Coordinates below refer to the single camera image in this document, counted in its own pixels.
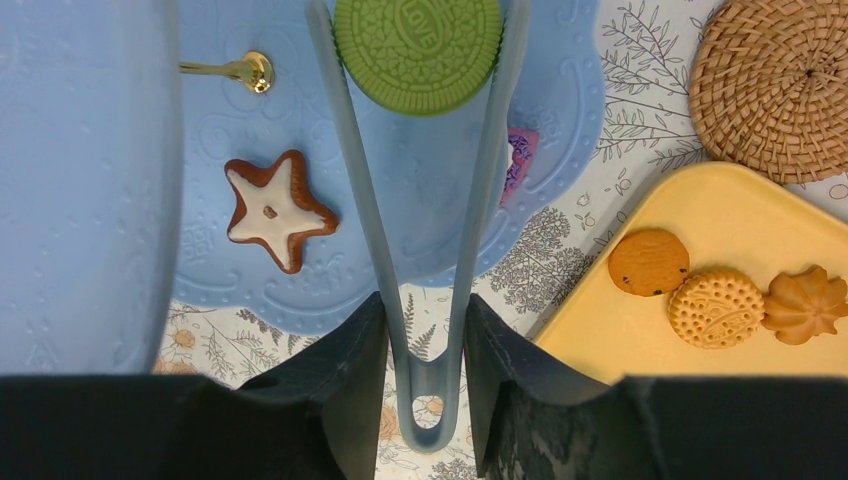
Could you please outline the blue three-tier cake stand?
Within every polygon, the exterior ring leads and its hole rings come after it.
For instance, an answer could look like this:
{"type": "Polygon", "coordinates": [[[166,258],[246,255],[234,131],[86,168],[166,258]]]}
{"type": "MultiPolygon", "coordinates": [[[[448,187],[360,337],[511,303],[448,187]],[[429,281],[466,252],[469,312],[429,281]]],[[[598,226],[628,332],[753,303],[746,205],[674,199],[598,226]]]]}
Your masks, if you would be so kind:
{"type": "MultiPolygon", "coordinates": [[[[282,330],[333,330],[376,290],[305,9],[311,1],[1,1],[1,375],[137,373],[169,300],[247,307],[282,330]],[[250,50],[270,91],[178,75],[178,60],[250,50]],[[286,275],[226,236],[224,164],[308,161],[341,220],[286,275]]],[[[579,177],[604,104],[599,1],[532,1],[506,124],[540,134],[529,174],[496,207],[475,276],[579,177]]],[[[451,113],[378,106],[347,78],[398,283],[451,285],[490,82],[451,113]]]]}

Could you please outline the green round macaron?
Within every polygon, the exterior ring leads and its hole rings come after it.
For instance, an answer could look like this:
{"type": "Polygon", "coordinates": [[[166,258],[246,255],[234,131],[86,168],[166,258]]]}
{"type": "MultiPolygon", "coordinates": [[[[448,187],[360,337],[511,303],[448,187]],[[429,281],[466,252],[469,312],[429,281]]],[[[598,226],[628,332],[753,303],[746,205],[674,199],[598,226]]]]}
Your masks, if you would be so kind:
{"type": "Polygon", "coordinates": [[[502,27],[497,1],[345,0],[333,12],[353,81],[381,107],[412,116],[470,101],[494,69],[502,27]]]}

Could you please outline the woven rattan coaster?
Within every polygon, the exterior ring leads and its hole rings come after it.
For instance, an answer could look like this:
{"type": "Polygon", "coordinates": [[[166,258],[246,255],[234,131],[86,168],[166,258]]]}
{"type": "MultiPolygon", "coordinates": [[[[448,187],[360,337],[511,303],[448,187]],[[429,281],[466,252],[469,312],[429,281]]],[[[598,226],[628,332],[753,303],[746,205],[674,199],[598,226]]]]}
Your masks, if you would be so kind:
{"type": "Polygon", "coordinates": [[[689,111],[713,160],[782,185],[845,173],[846,2],[725,2],[695,55],[689,111]]]}

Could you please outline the star shaped cookie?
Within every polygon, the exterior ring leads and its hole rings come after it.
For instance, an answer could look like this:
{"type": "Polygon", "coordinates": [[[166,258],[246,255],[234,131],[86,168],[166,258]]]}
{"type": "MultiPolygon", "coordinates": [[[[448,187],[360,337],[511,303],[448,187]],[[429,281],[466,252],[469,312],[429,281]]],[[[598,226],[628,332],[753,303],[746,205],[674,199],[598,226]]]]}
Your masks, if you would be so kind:
{"type": "Polygon", "coordinates": [[[231,159],[224,172],[236,199],[228,239],[262,246],[282,272],[302,269],[308,239],[337,231],[338,216],[310,190],[300,151],[287,150],[268,167],[231,159]]]}

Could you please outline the light blue tongs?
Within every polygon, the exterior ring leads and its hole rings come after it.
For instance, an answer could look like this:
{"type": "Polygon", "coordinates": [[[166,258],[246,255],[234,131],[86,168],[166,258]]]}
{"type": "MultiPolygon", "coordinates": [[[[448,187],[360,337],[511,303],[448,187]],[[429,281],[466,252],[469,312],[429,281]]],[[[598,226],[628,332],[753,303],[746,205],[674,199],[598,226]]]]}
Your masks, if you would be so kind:
{"type": "Polygon", "coordinates": [[[501,189],[495,183],[503,180],[506,174],[506,120],[526,51],[530,13],[530,2],[513,1],[502,23],[500,50],[460,237],[448,342],[442,354],[425,362],[408,349],[399,284],[352,98],[332,33],[329,9],[322,1],[310,1],[305,7],[353,198],[384,304],[395,364],[398,423],[405,443],[419,452],[437,452],[447,446],[455,434],[466,311],[489,213],[501,195],[501,189]]]}

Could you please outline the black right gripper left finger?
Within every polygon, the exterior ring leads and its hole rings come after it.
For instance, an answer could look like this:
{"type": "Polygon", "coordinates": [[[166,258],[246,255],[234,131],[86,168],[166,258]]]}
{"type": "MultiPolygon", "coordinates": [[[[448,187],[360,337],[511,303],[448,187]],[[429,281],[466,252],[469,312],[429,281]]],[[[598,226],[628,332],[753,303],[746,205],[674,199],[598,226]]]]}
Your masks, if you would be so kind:
{"type": "Polygon", "coordinates": [[[5,376],[5,479],[370,479],[387,358],[369,296],[232,389],[202,375],[5,376]]]}

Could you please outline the yellow serving tray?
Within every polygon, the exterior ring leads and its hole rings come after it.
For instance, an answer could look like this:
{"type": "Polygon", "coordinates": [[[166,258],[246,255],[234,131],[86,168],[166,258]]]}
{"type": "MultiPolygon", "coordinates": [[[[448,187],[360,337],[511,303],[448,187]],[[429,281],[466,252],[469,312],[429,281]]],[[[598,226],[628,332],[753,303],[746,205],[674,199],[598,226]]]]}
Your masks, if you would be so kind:
{"type": "MultiPolygon", "coordinates": [[[[766,288],[780,273],[823,267],[847,274],[846,224],[753,173],[724,162],[687,167],[660,181],[621,233],[657,227],[688,249],[694,270],[726,267],[766,288]]],[[[741,344],[708,350],[687,344],[670,326],[666,296],[618,289],[600,256],[536,344],[605,383],[625,375],[827,375],[847,373],[847,323],[799,346],[759,330],[741,344]]]]}

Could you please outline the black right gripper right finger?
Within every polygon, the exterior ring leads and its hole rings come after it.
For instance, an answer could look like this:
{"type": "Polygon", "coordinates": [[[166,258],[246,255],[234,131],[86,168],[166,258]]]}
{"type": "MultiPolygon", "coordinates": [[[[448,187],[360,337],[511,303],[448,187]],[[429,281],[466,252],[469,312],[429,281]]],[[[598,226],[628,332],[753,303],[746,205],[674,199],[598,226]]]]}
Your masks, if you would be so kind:
{"type": "Polygon", "coordinates": [[[843,479],[847,382],[596,381],[514,332],[478,295],[465,325],[476,469],[486,479],[843,479]]]}

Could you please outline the orange waffle cookie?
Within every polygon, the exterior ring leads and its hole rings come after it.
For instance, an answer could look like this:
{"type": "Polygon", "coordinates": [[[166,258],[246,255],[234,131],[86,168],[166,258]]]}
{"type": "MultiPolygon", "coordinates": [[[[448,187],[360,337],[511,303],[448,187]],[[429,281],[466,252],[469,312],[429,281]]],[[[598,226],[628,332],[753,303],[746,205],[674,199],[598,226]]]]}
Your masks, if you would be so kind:
{"type": "Polygon", "coordinates": [[[688,278],[671,296],[667,318],[686,343],[725,349],[747,340],[765,317],[761,290],[744,273],[705,270],[688,278]]]}

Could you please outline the purple cake slice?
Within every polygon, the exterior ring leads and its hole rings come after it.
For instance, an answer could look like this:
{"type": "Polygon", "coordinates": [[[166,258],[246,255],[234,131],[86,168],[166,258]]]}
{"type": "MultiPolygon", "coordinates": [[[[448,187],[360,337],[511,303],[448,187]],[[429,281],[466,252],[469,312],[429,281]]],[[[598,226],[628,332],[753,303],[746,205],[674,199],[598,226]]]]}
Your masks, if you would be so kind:
{"type": "Polygon", "coordinates": [[[506,171],[500,206],[510,199],[524,181],[537,151],[539,134],[531,130],[509,128],[507,140],[510,165],[506,171]]]}

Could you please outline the orange flower cookie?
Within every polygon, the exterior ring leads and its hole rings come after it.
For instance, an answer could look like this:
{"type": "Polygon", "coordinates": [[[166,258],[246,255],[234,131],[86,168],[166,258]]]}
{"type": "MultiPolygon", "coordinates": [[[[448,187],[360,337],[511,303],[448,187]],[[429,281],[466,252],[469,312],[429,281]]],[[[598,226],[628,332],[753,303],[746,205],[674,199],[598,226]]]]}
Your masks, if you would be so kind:
{"type": "Polygon", "coordinates": [[[761,325],[784,344],[836,335],[836,322],[847,316],[847,282],[830,278],[819,265],[796,275],[781,273],[770,282],[764,306],[761,325]]]}

